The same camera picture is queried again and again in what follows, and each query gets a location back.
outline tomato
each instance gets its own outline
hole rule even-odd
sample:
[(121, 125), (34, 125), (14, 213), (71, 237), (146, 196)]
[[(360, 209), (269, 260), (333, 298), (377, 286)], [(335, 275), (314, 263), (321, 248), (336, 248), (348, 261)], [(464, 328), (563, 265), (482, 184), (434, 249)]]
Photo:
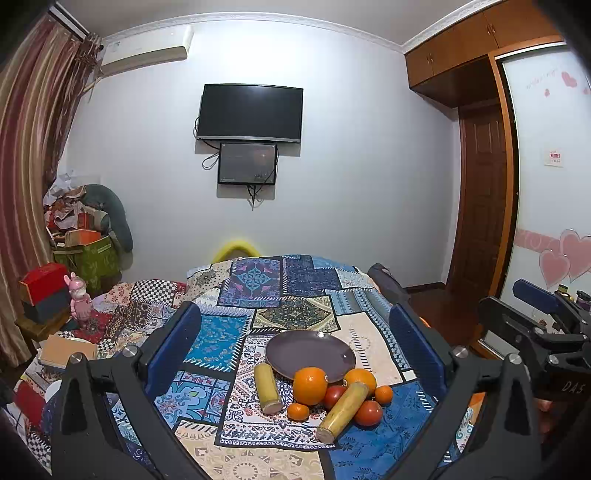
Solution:
[(332, 407), (335, 406), (338, 399), (345, 393), (347, 390), (345, 387), (341, 387), (340, 385), (333, 385), (326, 389), (326, 395), (324, 396), (324, 400), (322, 403), (326, 407), (326, 410), (330, 410)]
[(361, 404), (353, 419), (362, 427), (373, 427), (382, 420), (383, 415), (384, 412), (378, 402), (366, 400)]

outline pink figurine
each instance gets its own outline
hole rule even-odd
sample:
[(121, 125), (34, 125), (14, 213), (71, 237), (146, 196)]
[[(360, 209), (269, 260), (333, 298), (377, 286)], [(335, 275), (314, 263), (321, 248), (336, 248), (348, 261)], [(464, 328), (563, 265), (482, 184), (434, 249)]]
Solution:
[(70, 295), (70, 310), (72, 316), (76, 320), (88, 320), (90, 318), (90, 312), (92, 310), (92, 304), (90, 303), (90, 295), (86, 293), (86, 282), (80, 277), (76, 277), (76, 274), (72, 272), (72, 277), (64, 275), (64, 282), (68, 285)]

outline doorframe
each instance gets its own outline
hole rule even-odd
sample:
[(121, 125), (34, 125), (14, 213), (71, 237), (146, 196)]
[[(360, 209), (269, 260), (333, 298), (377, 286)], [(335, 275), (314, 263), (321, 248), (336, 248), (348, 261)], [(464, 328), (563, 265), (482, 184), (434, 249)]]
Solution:
[[(505, 283), (505, 276), (509, 268), (509, 260), (511, 258), (511, 251), (513, 247), (513, 239), (515, 234), (515, 226), (517, 224), (517, 210), (518, 210), (518, 194), (519, 194), (519, 158), (517, 146), (517, 130), (515, 127), (515, 118), (513, 115), (513, 107), (511, 98), (508, 94), (508, 87), (506, 85), (504, 72), (499, 68), (499, 63), (495, 59), (500, 55), (511, 53), (525, 48), (536, 47), (540, 45), (556, 43), (564, 41), (560, 35), (550, 35), (547, 37), (534, 38), (524, 42), (519, 42), (509, 45), (498, 50), (488, 53), (488, 59), (491, 64), (492, 72), (495, 77), (498, 97), (484, 102), (477, 102), (472, 105), (462, 106), (460, 110), (470, 110), (475, 108), (482, 108), (499, 104), (501, 106), (501, 113), (503, 119), (503, 129), (505, 133), (505, 150), (506, 150), (506, 195), (505, 195), (505, 212), (503, 218), (503, 228), (501, 232), (501, 243), (496, 259), (495, 271), (493, 273), (491, 285), (488, 294), (490, 296), (499, 297), (501, 290)], [(464, 223), (465, 202), (466, 202), (466, 131), (463, 124), (463, 119), (460, 122), (460, 142), (461, 142), (461, 176), (460, 176), (460, 202), (457, 214), (456, 237), (454, 239), (454, 249), (452, 253), (452, 261), (450, 264), (450, 273), (447, 282), (449, 289), (456, 264), (459, 260), (460, 254), (456, 246), (459, 244), (458, 240), (462, 235), (462, 228)]]
[(454, 247), (452, 253), (452, 261), (449, 268), (449, 276), (447, 281), (447, 288), (451, 288), (453, 283), (453, 276), (456, 271), (456, 265), (460, 258), (460, 249), (456, 248), (459, 245), (459, 239), (462, 237), (462, 229), (464, 224), (464, 213), (466, 206), (466, 127), (465, 120), (462, 118), (462, 112), (470, 110), (476, 110), (479, 108), (485, 108), (487, 106), (494, 106), (500, 104), (499, 98), (492, 98), (490, 100), (483, 100), (480, 102), (471, 103), (470, 105), (464, 105), (458, 107), (458, 119), (460, 122), (460, 145), (461, 145), (461, 162), (460, 162), (460, 203), (457, 209), (457, 226), (456, 226), (456, 237), (454, 239)]

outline bottle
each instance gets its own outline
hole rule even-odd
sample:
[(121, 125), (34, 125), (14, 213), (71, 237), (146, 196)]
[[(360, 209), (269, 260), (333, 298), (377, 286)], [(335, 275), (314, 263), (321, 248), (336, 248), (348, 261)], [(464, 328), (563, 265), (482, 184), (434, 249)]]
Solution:
[(577, 305), (583, 310), (589, 312), (591, 310), (591, 296), (584, 291), (577, 290)]

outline wooden door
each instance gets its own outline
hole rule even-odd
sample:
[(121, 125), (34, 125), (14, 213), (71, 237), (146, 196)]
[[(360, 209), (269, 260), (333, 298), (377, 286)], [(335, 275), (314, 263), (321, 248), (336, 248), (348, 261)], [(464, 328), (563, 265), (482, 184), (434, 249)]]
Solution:
[(482, 57), (498, 48), (492, 29), (482, 12), (462, 20), (454, 28), (460, 42), (458, 47), (464, 55), (462, 63)]
[(505, 213), (506, 149), (498, 104), (460, 109), (462, 192), (448, 288), (466, 300), (488, 295)]
[(462, 49), (459, 48), (460, 40), (457, 36), (456, 27), (444, 30), (429, 40), (426, 45), (431, 55), (434, 75), (452, 69), (464, 62)]
[(484, 10), (499, 48), (532, 38), (558, 35), (532, 0), (506, 0)]
[(411, 87), (414, 87), (433, 76), (431, 57), (429, 54), (428, 42), (419, 45), (417, 48), (406, 54), (408, 84)]

